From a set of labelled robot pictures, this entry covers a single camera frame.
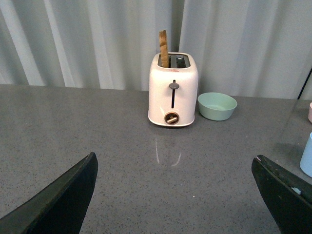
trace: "curtain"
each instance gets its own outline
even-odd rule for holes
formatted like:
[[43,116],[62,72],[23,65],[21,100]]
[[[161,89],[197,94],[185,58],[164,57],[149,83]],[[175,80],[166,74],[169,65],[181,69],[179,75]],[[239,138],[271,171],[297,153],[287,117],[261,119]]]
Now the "curtain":
[[310,0],[1,0],[0,83],[148,90],[165,29],[169,51],[195,59],[200,93],[297,98],[312,68],[311,10]]

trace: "cup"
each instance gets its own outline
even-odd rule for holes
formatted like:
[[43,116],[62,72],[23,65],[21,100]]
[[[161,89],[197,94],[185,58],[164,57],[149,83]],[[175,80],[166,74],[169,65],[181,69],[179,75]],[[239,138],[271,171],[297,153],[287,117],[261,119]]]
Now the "cup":
[[310,108],[309,108],[309,114],[308,114],[308,119],[312,123],[312,102],[310,103]]
[[310,134],[310,137],[304,149],[300,161],[300,168],[305,174],[312,177],[312,133]]

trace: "bowl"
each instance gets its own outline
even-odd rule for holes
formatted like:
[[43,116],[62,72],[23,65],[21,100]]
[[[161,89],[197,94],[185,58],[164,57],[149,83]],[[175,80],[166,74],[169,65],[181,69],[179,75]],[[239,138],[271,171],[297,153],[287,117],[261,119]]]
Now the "bowl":
[[204,93],[198,97],[199,112],[207,119],[223,121],[228,119],[237,106],[237,101],[221,93]]

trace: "blue cup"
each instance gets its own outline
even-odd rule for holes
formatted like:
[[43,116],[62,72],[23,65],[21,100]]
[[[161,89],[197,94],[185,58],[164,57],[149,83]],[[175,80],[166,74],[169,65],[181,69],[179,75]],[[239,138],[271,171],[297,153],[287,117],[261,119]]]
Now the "blue cup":
[[310,137],[304,149],[300,161],[300,168],[305,174],[312,177],[312,133],[310,133]]

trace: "toaster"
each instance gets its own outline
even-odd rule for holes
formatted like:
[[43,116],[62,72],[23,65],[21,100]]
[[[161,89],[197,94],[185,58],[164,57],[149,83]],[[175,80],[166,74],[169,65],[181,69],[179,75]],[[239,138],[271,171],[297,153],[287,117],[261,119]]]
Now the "toaster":
[[198,88],[194,59],[185,53],[169,53],[169,68],[156,54],[150,69],[148,118],[157,125],[183,127],[193,123]]

